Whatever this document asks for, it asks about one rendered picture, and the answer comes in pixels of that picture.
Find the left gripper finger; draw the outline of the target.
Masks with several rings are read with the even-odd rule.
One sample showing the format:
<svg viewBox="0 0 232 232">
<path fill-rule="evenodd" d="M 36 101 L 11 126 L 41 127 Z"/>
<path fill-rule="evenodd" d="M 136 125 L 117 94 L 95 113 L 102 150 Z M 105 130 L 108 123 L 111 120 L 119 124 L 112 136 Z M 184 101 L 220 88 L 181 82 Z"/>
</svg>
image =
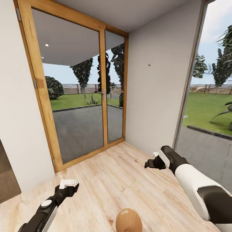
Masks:
<svg viewBox="0 0 232 232">
<path fill-rule="evenodd" d="M 74 193 L 76 193 L 76 192 L 77 192 L 78 187 L 79 187 L 79 183 L 78 183 L 78 184 L 74 187 Z"/>
</svg>

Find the trash can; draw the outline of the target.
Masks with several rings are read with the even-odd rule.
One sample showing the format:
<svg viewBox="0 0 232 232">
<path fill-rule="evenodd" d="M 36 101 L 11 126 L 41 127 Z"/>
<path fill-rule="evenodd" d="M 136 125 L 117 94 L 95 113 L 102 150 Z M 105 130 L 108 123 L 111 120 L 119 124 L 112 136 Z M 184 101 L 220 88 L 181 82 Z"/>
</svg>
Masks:
<svg viewBox="0 0 232 232">
<path fill-rule="evenodd" d="M 121 214 L 126 210 L 127 213 Z M 118 213 L 115 228 L 116 232 L 143 232 L 142 220 L 139 214 L 131 208 L 124 208 Z"/>
</svg>

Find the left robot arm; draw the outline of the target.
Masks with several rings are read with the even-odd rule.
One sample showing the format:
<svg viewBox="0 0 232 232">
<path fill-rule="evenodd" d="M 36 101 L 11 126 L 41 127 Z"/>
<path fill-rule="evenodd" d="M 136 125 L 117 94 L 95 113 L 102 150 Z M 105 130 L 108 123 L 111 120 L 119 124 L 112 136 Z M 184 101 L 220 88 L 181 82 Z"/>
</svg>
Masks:
<svg viewBox="0 0 232 232">
<path fill-rule="evenodd" d="M 18 232 L 47 232 L 56 216 L 58 207 L 66 197 L 73 197 L 79 187 L 79 183 L 75 187 L 67 185 L 76 183 L 75 179 L 62 179 L 60 185 L 55 188 L 55 194 L 41 203 L 36 214 L 28 223 L 24 223 Z"/>
</svg>

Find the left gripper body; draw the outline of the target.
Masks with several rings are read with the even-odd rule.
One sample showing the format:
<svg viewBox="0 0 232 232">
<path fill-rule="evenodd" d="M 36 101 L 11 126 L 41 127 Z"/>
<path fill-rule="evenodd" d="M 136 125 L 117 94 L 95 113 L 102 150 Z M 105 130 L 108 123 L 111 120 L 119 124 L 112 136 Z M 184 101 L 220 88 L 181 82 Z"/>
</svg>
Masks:
<svg viewBox="0 0 232 232">
<path fill-rule="evenodd" d="M 60 186 L 56 186 L 55 188 L 55 194 L 59 193 L 62 195 L 63 201 L 65 200 L 66 197 L 73 197 L 74 195 L 74 186 L 67 186 L 64 189 L 59 189 Z"/>
</svg>

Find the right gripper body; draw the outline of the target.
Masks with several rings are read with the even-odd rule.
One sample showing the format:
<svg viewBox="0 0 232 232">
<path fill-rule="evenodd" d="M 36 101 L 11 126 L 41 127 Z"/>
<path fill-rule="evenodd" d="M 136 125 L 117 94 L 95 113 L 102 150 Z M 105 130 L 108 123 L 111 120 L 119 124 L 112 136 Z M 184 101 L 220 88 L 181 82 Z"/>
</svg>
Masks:
<svg viewBox="0 0 232 232">
<path fill-rule="evenodd" d="M 157 162 L 157 157 L 155 157 L 155 159 L 148 159 L 148 167 L 155 169 L 166 169 L 165 165 L 161 165 Z"/>
</svg>

